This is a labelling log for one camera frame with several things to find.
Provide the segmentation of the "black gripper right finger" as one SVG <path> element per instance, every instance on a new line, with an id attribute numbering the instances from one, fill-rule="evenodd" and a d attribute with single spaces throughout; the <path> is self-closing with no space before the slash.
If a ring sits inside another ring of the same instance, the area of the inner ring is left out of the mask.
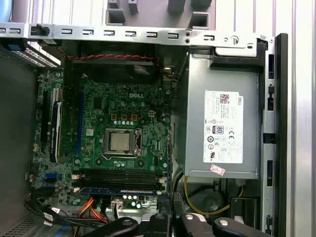
<path id="1" fill-rule="evenodd" d="M 270 235 L 230 218 L 218 218 L 209 224 L 205 217 L 185 210 L 181 194 L 173 194 L 176 237 L 269 237 Z"/>

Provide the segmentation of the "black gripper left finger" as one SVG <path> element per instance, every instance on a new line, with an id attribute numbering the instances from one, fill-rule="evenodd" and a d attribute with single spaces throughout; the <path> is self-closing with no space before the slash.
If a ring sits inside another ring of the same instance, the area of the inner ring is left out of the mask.
<path id="1" fill-rule="evenodd" d="M 85 237 L 169 237 L 171 236 L 171 197 L 158 197 L 157 213 L 146 213 L 141 222 L 121 217 L 90 231 Z"/>

